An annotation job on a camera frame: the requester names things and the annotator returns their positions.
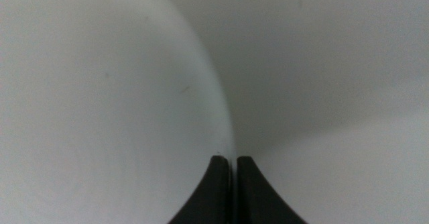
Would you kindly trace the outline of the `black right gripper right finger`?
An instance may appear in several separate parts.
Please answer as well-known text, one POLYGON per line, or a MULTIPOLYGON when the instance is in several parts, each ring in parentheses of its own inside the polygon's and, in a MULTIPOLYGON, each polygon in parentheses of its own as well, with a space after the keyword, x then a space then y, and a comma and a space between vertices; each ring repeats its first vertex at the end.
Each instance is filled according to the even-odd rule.
POLYGON ((250 156, 237 158, 237 218, 244 224, 306 224, 274 190, 250 156))

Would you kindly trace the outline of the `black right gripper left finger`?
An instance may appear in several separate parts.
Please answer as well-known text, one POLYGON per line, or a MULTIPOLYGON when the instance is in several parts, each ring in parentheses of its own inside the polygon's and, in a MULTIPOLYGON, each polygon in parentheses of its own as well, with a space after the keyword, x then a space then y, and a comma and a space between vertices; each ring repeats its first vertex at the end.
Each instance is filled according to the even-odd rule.
POLYGON ((223 156, 212 156, 198 186, 170 224, 231 222, 231 169, 223 156))

